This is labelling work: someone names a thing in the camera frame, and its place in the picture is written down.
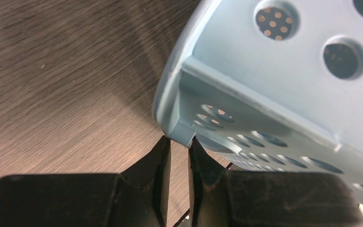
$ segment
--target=wooden floor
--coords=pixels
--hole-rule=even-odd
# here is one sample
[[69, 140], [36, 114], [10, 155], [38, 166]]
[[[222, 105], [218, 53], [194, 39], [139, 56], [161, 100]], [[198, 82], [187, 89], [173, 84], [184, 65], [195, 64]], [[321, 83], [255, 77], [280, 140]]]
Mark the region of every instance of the wooden floor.
[[[0, 177], [121, 172], [145, 155], [163, 134], [155, 88], [197, 2], [0, 0]], [[173, 143], [168, 226], [188, 208], [187, 171]]]

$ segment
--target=light blue basket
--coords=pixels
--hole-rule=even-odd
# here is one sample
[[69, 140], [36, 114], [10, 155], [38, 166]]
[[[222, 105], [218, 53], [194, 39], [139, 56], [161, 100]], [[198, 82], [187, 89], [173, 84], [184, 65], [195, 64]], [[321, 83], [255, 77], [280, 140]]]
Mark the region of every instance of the light blue basket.
[[339, 175], [363, 204], [363, 0], [204, 0], [153, 108], [239, 167]]

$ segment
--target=beige dot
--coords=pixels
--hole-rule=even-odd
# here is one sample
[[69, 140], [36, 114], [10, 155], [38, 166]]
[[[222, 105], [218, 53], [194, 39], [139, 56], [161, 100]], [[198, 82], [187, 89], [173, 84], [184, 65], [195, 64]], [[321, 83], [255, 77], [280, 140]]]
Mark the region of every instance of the beige dot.
[[264, 34], [265, 34], [266, 36], [270, 36], [272, 33], [271, 33], [269, 30], [265, 30]]
[[266, 18], [263, 15], [261, 15], [258, 17], [258, 20], [264, 22], [266, 20]]
[[287, 32], [287, 27], [285, 27], [285, 26], [281, 27], [280, 31], [283, 32], [283, 33], [286, 33]]

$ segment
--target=gray plastic basket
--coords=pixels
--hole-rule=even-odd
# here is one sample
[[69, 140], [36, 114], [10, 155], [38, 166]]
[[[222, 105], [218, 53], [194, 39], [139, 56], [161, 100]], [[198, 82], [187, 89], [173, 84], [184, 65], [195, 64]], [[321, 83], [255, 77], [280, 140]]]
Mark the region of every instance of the gray plastic basket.
[[363, 204], [363, 0], [202, 1], [153, 115], [245, 169], [337, 174]]

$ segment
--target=black object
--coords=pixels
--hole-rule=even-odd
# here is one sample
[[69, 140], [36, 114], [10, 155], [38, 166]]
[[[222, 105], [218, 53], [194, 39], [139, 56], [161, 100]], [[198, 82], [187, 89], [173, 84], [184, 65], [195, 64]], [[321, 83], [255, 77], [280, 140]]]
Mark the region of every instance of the black object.
[[[195, 138], [189, 163], [194, 227], [363, 226], [350, 190], [334, 175], [226, 171]], [[6, 176], [0, 226], [163, 227], [169, 177], [166, 137], [121, 174]]]
[[166, 225], [170, 140], [121, 174], [12, 175], [0, 179], [0, 227]]

